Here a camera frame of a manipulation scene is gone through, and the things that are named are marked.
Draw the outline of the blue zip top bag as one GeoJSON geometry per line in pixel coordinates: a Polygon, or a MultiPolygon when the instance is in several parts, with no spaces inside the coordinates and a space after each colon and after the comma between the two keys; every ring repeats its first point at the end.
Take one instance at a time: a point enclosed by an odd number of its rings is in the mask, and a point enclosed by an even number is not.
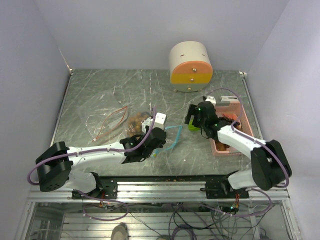
{"type": "Polygon", "coordinates": [[[142,162],[176,146],[181,136],[182,126],[165,126],[166,120],[167,116],[164,113],[158,112],[153,117],[146,111],[139,112],[129,119],[127,137],[120,143],[125,149],[132,149],[139,143],[142,145],[124,153],[126,163],[142,162]]]}

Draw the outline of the fake green vegetable piece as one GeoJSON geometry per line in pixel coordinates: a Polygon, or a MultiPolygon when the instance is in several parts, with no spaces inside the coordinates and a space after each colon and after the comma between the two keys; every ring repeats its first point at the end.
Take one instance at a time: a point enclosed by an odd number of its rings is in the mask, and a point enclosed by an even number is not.
{"type": "Polygon", "coordinates": [[[200,128],[193,125],[193,120],[194,120],[194,116],[191,116],[188,123],[188,130],[191,132],[197,132],[200,130],[200,128]]]}

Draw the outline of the pink perforated plastic basket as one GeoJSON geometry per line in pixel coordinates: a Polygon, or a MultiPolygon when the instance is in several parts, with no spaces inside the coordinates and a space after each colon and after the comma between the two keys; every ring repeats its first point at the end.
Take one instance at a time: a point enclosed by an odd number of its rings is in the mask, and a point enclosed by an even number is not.
{"type": "MultiPolygon", "coordinates": [[[[234,113],[237,115],[238,122],[241,122],[242,133],[253,137],[253,131],[246,112],[240,102],[223,102],[215,105],[215,111],[218,117],[223,117],[223,113],[234,113]]],[[[212,153],[214,155],[232,155],[243,154],[251,157],[251,143],[246,138],[234,131],[231,127],[225,126],[218,132],[218,140],[210,140],[212,153]]]]}

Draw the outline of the orange zip top bag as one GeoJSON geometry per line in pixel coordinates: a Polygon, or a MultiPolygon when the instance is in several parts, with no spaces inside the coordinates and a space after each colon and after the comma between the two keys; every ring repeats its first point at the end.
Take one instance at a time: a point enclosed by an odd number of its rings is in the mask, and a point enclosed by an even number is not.
{"type": "Polygon", "coordinates": [[[87,100],[78,109],[81,122],[95,142],[110,135],[128,118],[128,106],[122,105],[114,94],[101,91],[87,100]]]}

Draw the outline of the fake brown round fruit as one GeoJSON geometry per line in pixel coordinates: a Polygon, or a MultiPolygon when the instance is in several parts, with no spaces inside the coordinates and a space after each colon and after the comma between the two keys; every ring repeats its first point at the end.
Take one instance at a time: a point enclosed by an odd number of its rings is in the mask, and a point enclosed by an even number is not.
{"type": "Polygon", "coordinates": [[[235,124],[233,125],[237,130],[242,131],[242,124],[240,121],[236,121],[235,124]]]}

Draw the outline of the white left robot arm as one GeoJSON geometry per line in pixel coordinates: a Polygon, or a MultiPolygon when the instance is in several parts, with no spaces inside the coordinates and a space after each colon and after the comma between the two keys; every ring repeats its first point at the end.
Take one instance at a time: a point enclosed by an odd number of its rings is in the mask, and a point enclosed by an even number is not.
{"type": "Polygon", "coordinates": [[[143,134],[126,137],[120,141],[92,147],[68,147],[59,141],[50,146],[36,163],[39,189],[52,192],[66,187],[79,190],[96,199],[103,186],[95,172],[83,169],[109,164],[111,166],[139,163],[149,158],[154,150],[166,143],[165,123],[167,116],[158,112],[142,122],[143,134]]]}

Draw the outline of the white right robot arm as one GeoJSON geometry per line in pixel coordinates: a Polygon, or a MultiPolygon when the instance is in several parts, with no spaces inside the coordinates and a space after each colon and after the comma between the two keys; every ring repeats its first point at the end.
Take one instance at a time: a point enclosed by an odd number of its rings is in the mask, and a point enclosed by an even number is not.
{"type": "Polygon", "coordinates": [[[233,197],[239,189],[258,187],[267,191],[289,185],[292,170],[282,145],[277,140],[265,141],[250,136],[235,127],[236,120],[224,120],[216,114],[210,101],[190,104],[185,123],[199,128],[208,139],[228,145],[248,157],[251,169],[235,171],[226,176],[220,186],[221,194],[233,197]]]}

